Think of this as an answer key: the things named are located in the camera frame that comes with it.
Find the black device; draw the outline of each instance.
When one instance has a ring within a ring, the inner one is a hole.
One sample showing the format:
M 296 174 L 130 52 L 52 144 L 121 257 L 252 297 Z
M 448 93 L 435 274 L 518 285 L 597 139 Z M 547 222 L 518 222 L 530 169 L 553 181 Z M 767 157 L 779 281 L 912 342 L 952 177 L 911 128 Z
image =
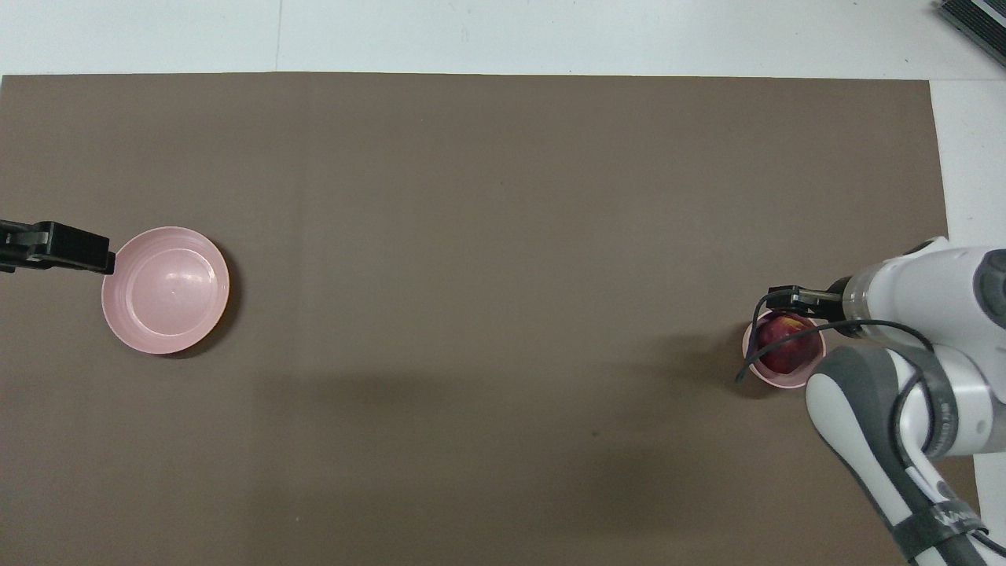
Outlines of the black device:
M 1006 65 L 1006 0 L 944 0 L 939 12 Z
M 116 254 L 104 235 L 51 220 L 21 223 L 0 219 L 0 271 L 18 266 L 64 266 L 112 274 Z

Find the brown mat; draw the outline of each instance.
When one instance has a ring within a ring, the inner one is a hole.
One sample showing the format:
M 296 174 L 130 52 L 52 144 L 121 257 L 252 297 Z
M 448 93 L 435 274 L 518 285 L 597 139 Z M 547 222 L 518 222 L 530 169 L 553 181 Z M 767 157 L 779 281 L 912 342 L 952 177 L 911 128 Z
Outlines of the brown mat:
M 0 275 L 4 564 L 900 560 L 731 377 L 766 288 L 945 232 L 926 82 L 7 76 L 0 191 L 234 288 L 156 358 L 99 275 Z

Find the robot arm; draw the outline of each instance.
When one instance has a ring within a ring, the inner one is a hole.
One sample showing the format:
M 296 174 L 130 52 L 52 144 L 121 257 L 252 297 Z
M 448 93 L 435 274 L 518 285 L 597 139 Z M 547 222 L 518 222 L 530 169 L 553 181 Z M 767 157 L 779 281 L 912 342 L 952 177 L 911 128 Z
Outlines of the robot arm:
M 917 380 L 919 372 L 927 378 Z M 927 389 L 925 379 L 945 385 Z M 977 399 L 980 383 L 974 366 L 952 350 L 899 354 L 864 346 L 837 349 L 807 385 L 814 426 L 915 564 L 1006 564 L 971 536 L 984 525 L 930 461 L 988 444 L 989 429 L 978 433 L 953 424 L 961 423 L 959 407 L 974 402 L 957 403 L 955 392 Z M 985 400 L 991 399 L 986 390 Z
M 828 355 L 808 382 L 807 404 L 905 559 L 1006 564 L 1004 549 L 931 463 L 1006 450 L 1006 249 L 955 248 L 937 237 L 826 292 L 770 292 L 770 309 L 826 319 L 881 345 Z M 932 351 L 870 322 L 917 332 Z

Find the apple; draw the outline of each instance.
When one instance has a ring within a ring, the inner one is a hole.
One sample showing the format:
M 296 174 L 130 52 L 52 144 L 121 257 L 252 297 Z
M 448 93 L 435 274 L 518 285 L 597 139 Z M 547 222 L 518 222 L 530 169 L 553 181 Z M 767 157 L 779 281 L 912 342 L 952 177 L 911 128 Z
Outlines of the apple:
M 790 335 L 813 328 L 813 325 L 789 314 L 769 316 L 754 334 L 754 347 L 761 350 Z M 762 357 L 762 364 L 777 374 L 790 374 L 821 355 L 821 339 L 808 335 L 784 343 Z

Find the pink bowl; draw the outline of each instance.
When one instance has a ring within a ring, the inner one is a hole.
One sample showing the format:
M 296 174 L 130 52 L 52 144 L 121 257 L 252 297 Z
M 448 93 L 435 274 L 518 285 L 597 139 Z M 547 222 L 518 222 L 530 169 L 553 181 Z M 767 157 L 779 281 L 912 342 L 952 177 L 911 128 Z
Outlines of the pink bowl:
M 102 282 L 102 311 L 127 346 L 172 354 L 201 341 L 223 315 L 230 278 L 223 255 L 203 234 L 155 227 L 116 254 Z
M 767 311 L 763 313 L 761 317 L 758 318 L 758 326 L 761 327 L 767 322 L 769 317 L 773 317 L 776 315 L 778 314 L 772 311 Z M 817 323 L 815 323 L 810 319 L 800 317 L 799 315 L 793 315 L 793 314 L 789 315 L 790 317 L 799 320 L 801 323 L 805 325 L 817 327 Z M 747 329 L 744 331 L 744 337 L 740 340 L 741 357 L 747 354 L 747 340 L 750 338 L 750 335 L 751 335 L 751 326 L 748 325 Z M 765 383 L 778 387 L 780 389 L 799 389 L 801 387 L 804 387 L 805 385 L 807 385 L 807 380 L 811 379 L 811 376 L 814 375 L 814 369 L 817 367 L 818 363 L 821 362 L 821 360 L 823 360 L 824 357 L 827 356 L 828 354 L 828 345 L 825 344 L 824 337 L 822 337 L 820 333 L 814 335 L 814 337 L 816 337 L 817 340 L 821 342 L 821 354 L 816 356 L 813 360 L 804 363 L 802 366 L 800 366 L 793 372 L 789 374 L 779 374 L 773 372 L 769 368 L 766 368 L 765 364 L 762 364 L 761 361 L 758 361 L 750 365 L 751 373 L 758 376 Z

